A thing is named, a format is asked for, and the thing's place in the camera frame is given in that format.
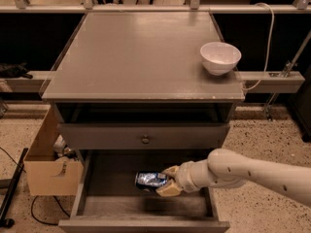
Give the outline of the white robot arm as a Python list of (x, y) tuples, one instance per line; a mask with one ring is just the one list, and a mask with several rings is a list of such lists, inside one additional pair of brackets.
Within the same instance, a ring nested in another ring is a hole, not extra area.
[(239, 187), (250, 181), (311, 206), (311, 169), (246, 157), (233, 150), (215, 149), (200, 161), (188, 161), (163, 171), (168, 183), (156, 190), (161, 197), (192, 193), (205, 187)]

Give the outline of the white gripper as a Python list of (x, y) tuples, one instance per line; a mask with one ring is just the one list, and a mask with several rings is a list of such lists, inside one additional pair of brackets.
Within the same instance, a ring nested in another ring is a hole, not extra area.
[(155, 192), (161, 197), (173, 197), (181, 194), (182, 190), (192, 193), (201, 188), (208, 187), (216, 180), (216, 176), (209, 170), (207, 160), (197, 162), (189, 161), (171, 166), (162, 171), (162, 174), (171, 179)]

